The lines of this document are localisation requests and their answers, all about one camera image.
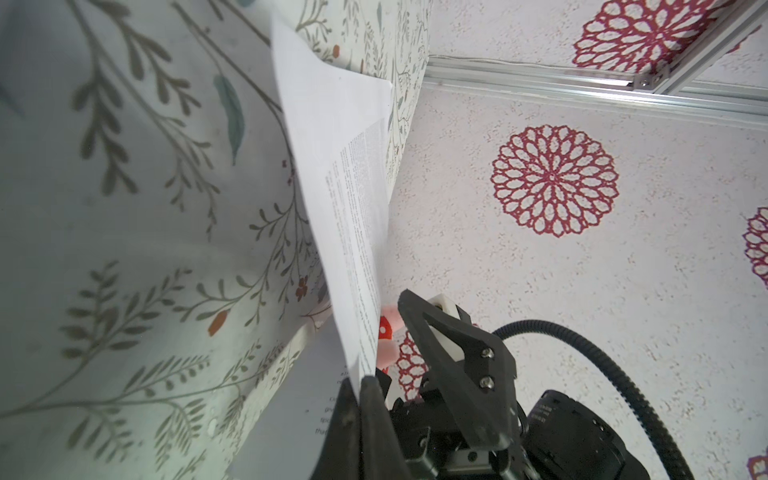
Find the text printed paper sheet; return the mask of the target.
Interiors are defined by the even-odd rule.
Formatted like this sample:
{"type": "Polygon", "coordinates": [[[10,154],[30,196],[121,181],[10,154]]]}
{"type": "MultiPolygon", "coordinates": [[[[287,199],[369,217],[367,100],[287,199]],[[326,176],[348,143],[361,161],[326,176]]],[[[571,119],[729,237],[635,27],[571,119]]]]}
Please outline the text printed paper sheet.
{"type": "Polygon", "coordinates": [[[319,458],[337,392],[376,369],[386,246],[391,82],[321,61],[280,18],[272,60],[331,314],[230,465],[237,479],[306,479],[319,458]]]}

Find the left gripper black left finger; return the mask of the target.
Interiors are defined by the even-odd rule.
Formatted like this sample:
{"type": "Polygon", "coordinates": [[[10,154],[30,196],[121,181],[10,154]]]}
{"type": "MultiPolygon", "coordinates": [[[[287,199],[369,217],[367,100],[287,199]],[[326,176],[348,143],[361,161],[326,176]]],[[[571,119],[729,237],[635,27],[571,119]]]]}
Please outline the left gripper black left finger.
{"type": "Polygon", "coordinates": [[[360,406],[350,380],[345,379],[311,480],[362,478],[361,427],[360,406]]]}

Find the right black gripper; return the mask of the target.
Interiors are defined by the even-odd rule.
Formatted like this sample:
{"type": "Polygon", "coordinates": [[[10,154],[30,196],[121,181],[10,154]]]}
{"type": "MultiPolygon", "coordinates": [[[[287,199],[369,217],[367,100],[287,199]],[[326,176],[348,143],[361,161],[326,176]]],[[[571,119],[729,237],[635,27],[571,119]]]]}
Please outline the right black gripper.
{"type": "Polygon", "coordinates": [[[538,479],[522,445],[528,425],[516,402],[516,363],[503,341],[462,308],[452,315],[411,290],[397,307],[428,366],[419,396],[390,410],[411,477],[538,479]]]}

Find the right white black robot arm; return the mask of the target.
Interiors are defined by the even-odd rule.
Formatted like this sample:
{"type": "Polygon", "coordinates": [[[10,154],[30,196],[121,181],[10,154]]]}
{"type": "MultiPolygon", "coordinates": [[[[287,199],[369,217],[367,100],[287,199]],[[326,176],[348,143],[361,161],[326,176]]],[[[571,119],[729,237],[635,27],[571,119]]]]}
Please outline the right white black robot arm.
{"type": "Polygon", "coordinates": [[[411,291],[383,309],[377,375],[399,356],[394,334],[407,330],[426,371],[418,395],[397,399],[389,411],[397,479],[644,479],[648,473],[618,433],[589,408],[548,390],[529,412],[517,400],[516,362],[508,338],[537,333],[584,355],[616,388],[640,422],[668,476],[692,471],[655,410],[635,383],[600,348],[578,333],[544,320],[509,323],[493,332],[473,325],[461,308],[411,291]]]}

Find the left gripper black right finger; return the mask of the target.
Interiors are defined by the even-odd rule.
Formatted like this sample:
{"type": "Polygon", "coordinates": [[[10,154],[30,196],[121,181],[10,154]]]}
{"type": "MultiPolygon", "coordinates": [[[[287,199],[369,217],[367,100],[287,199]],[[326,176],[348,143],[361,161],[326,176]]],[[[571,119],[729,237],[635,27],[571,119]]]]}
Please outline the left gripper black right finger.
{"type": "Polygon", "coordinates": [[[411,479],[412,476],[406,465],[376,377],[366,376],[362,379],[359,406],[361,478],[365,480],[411,479]]]}

